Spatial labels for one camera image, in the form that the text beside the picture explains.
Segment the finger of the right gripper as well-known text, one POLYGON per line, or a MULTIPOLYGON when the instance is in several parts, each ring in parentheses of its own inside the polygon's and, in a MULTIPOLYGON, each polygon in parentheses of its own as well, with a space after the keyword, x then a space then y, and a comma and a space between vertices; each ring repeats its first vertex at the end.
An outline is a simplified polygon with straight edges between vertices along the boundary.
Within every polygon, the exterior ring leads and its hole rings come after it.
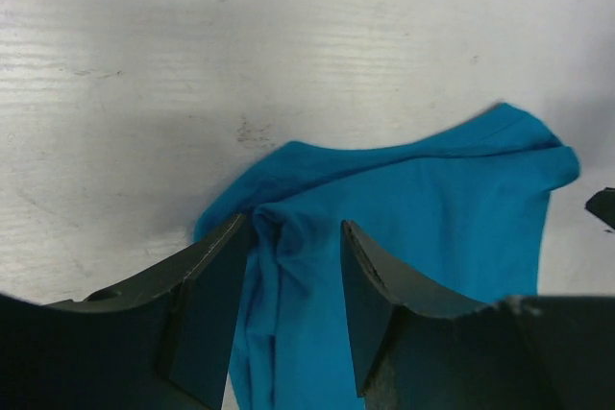
POLYGON ((595 193, 586 203, 585 209, 615 230, 615 188, 606 187, 595 193))

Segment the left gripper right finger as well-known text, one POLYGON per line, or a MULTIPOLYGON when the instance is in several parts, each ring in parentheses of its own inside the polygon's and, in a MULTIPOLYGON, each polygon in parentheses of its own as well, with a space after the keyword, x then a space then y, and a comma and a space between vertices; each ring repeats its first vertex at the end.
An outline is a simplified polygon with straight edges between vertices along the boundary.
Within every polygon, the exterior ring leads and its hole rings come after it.
POLYGON ((610 409, 614 300, 469 299, 341 226, 357 393, 370 409, 610 409))

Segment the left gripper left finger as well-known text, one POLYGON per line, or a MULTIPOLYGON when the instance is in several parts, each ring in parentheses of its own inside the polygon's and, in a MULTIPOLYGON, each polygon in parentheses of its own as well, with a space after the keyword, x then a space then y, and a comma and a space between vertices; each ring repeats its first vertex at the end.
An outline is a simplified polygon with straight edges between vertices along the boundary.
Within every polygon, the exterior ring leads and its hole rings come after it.
POLYGON ((5 409, 218 409, 248 252, 236 215, 82 301, 1 299, 5 409))

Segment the teal blue t shirt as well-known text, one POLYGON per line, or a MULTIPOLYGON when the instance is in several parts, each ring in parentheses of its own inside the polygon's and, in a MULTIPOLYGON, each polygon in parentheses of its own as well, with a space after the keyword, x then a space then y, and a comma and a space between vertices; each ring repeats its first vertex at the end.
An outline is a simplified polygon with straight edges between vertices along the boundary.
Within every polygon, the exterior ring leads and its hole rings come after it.
POLYGON ((340 225, 479 301, 537 290, 552 191, 580 164, 539 119, 499 104, 448 131, 372 150, 290 142, 255 163, 197 222, 236 213, 250 250, 230 376, 243 409, 359 409, 340 225))

